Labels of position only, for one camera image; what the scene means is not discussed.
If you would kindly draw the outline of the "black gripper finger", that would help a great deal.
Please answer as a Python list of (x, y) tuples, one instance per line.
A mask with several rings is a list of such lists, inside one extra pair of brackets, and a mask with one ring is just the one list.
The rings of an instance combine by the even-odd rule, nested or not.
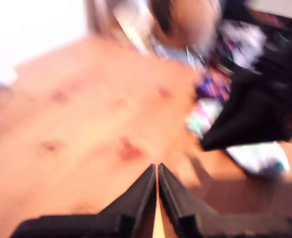
[(202, 138), (204, 149), (271, 142), (280, 139), (273, 101), (250, 77), (231, 84), (230, 98)]
[(159, 164), (159, 197), (180, 238), (204, 237), (203, 221), (217, 214), (205, 201), (193, 196), (163, 163)]
[(99, 214), (116, 218), (118, 238), (151, 238), (157, 202), (156, 166), (151, 164)]
[(225, 104), (205, 134), (205, 150), (292, 138), (292, 108)]

